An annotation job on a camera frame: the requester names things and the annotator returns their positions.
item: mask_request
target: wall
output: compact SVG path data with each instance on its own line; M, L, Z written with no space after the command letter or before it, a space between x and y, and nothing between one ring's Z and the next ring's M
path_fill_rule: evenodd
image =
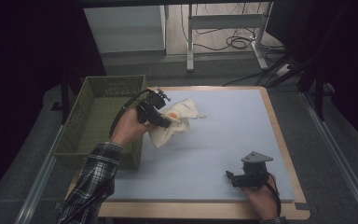
M84 11L100 53L165 49L163 6Z

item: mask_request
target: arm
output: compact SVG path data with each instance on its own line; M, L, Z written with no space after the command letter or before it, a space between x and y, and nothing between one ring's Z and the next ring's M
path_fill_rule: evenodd
M268 183L275 189L275 176L272 175ZM289 223L285 217L279 217L277 204L274 201L271 191L263 185L258 190L242 188L255 212L261 217L260 224Z
M115 191L115 182L111 180L116 175L123 147L155 128L151 124L139 123L135 109L127 110L118 121L110 142L98 144L90 153L75 188L62 207L58 223L97 223L102 202ZM87 204L98 192L101 194ZM82 206L85 206L84 210L68 219Z

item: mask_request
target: person's left hand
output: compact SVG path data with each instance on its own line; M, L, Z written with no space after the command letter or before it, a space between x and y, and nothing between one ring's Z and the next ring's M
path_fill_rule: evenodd
M138 121L138 113L135 108L128 109L120 118L113 130L110 141L124 147L128 143L142 137L144 133L156 129L154 124L142 124Z

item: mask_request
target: plastic crate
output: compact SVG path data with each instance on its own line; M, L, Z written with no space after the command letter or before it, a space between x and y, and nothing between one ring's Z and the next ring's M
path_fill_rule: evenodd
M81 169L95 146L109 140L120 108L146 88L145 76L86 77L54 151L57 160L70 169ZM123 149L118 169L139 168L142 143L140 138Z

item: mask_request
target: beige cloth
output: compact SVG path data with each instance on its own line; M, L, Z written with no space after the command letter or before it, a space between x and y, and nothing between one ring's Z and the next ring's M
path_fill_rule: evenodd
M187 132L190 129L188 119L204 118L200 116L194 102L185 99L160 112L163 118L169 119L170 127L158 127L149 132L150 139L156 148L164 146L170 138L179 133Z

